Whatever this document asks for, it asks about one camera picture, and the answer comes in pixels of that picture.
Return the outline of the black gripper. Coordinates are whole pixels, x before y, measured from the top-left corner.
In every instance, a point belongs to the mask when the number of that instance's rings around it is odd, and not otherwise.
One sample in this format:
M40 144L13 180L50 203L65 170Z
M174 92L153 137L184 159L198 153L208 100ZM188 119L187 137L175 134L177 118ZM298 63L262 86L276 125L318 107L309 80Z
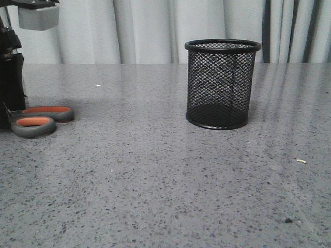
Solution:
M22 47L18 35L1 19L1 129L9 129L7 111L26 108L22 69L24 57L14 50Z

